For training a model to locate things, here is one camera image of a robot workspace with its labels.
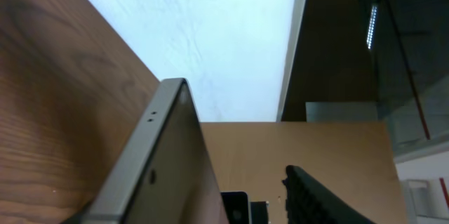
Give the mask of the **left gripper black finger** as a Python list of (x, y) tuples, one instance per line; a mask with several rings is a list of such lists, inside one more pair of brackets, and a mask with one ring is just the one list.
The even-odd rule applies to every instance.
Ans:
[(299, 166), (286, 167), (288, 224), (374, 224)]

